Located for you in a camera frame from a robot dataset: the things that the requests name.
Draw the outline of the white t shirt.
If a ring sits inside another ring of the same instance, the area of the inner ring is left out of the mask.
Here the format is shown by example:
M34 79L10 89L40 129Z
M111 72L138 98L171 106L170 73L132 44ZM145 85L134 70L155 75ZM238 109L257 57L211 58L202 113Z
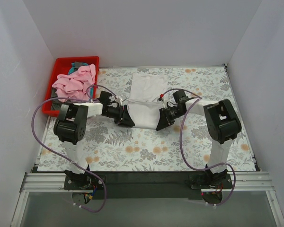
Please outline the white t shirt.
M156 129L164 107L158 99L167 86L166 75L133 74L127 108L135 128Z

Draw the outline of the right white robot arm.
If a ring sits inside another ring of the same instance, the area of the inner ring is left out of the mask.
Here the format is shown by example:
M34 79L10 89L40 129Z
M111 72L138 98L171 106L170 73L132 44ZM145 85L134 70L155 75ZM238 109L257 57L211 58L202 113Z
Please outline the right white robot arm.
M242 126L230 100L208 101L200 97L189 98L183 89L173 93L175 104L159 110L160 117L156 127L157 131L174 124L179 117L186 118L188 114L197 114L205 117L208 133L212 139L211 154L205 168L192 167L188 161L185 164L197 172L190 177L187 183L191 186L221 187L227 180L228 155L232 142L241 132Z

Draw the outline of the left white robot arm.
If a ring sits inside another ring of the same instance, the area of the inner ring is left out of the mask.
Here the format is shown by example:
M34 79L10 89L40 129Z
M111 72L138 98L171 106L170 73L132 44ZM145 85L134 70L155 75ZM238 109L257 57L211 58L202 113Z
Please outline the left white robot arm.
M71 183L80 189L89 189L101 183L100 180L86 172L89 165L83 155L81 142L86 132L87 119L101 115L112 118L118 126L132 128L135 124L128 108L122 105L122 100L111 100L113 94L102 91L96 103L62 104L55 121L53 132L59 141L64 143L67 158L71 160L70 169L65 174Z

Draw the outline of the pink t shirt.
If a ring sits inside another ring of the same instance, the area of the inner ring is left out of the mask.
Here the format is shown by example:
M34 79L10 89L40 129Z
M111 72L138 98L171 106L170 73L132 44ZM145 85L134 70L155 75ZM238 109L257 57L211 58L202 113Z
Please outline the pink t shirt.
M58 100L66 102L70 98L89 100L87 89L95 84L96 66L80 66L77 71L65 75L59 74L52 88L56 90Z

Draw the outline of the grey t shirt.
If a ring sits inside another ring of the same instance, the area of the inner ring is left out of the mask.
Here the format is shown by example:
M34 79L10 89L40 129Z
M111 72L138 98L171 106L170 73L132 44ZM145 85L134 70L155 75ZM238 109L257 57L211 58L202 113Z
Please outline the grey t shirt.
M71 64L71 68L68 71L68 75L72 74L73 72L76 72L79 69L79 67L81 67L81 66L88 66L88 64L83 63L83 62L77 62L77 61L73 62ZM52 88L52 90L51 90L51 98L53 98L53 97L57 97L57 93L56 93L55 88ZM52 111L59 110L61 105L62 105L62 102L59 101L58 99L53 100L50 110L52 110Z

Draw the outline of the teal t shirt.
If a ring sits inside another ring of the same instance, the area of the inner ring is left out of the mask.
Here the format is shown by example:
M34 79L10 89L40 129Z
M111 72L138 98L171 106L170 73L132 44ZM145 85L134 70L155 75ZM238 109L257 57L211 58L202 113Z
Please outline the teal t shirt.
M64 86L65 92L69 97L89 100L94 97L96 88L91 87L95 84L96 66L94 64L81 66L76 72L68 75L68 83Z

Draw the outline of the red plastic bin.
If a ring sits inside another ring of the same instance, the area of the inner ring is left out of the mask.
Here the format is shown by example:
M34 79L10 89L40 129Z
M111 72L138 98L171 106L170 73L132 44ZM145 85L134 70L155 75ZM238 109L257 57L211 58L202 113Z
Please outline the red plastic bin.
M51 98L52 96L52 84L57 80L59 74L68 74L72 67L72 63L82 62L88 65L94 64L96 66L95 84L97 84L98 72L99 72L99 62L100 58L98 56L83 56L83 57L64 57L57 58L53 70L49 79L47 86L47 91L45 94L45 100ZM52 102L48 102L42 106L42 112L50 117L57 117L59 110L52 110Z

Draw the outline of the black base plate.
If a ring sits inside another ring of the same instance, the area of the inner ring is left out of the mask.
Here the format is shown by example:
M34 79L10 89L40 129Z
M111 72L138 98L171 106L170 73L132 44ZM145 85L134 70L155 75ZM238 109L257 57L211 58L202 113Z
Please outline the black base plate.
M66 170L64 189L80 193L95 191L93 199L202 199L202 189L220 193L231 189L227 173L209 176L208 172L95 172L75 174Z

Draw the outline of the aluminium rail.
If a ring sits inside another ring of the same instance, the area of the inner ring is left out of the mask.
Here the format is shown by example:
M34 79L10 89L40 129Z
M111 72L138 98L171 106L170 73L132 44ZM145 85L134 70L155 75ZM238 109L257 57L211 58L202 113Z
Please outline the aluminium rail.
M116 186L133 186L148 189L155 186L183 186L184 189L201 189L203 192L211 190L230 191L273 191L271 177L267 172L247 171L229 173L227 180L221 187L191 186L187 181L190 177L196 176L197 172L97 172L104 180L107 188ZM26 174L21 189L26 192L90 192L94 188L102 189L103 184L97 183L89 189L80 189L71 183L65 173L29 173Z

